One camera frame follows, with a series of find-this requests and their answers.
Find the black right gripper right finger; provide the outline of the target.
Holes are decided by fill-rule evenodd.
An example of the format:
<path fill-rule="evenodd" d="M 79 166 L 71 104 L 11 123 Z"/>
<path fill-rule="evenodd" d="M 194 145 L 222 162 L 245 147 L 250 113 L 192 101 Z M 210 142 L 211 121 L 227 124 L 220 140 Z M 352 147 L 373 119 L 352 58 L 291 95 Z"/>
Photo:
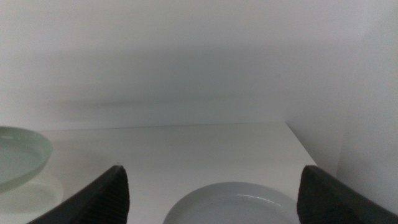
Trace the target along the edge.
<path fill-rule="evenodd" d="M 397 224 L 396 214 L 314 165 L 303 168 L 297 214 L 300 223 Z"/>

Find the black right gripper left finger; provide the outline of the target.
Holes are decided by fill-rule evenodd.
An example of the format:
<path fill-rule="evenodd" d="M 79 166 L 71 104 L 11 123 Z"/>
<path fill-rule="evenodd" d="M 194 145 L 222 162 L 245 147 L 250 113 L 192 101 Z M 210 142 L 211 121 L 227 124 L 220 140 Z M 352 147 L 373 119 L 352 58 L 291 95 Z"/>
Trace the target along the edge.
<path fill-rule="evenodd" d="M 125 224 L 130 195 L 126 170 L 112 166 L 78 193 L 30 224 Z"/>

